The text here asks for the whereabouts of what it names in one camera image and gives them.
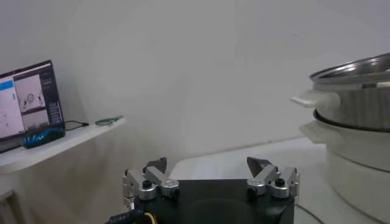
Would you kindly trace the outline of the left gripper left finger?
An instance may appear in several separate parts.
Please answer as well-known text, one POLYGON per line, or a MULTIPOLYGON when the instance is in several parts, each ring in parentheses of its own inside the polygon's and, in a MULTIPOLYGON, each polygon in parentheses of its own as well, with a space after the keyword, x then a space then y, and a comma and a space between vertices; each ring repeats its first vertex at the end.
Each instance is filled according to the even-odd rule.
POLYGON ((142 171, 126 169, 122 175, 122 200, 128 209, 134 209, 136 202, 151 202, 158 197, 177 200, 180 197, 178 180, 166 174, 167 159, 149 161, 142 171))

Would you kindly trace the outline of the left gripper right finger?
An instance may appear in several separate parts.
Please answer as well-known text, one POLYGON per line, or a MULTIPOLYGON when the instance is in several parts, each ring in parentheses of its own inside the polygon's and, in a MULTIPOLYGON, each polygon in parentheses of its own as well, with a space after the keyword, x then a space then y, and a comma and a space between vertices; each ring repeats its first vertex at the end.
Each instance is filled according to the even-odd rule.
POLYGON ((251 200, 270 194, 277 199, 298 198, 300 173, 295 167, 280 170, 269 160, 247 157, 252 178, 247 180, 247 195, 251 200))

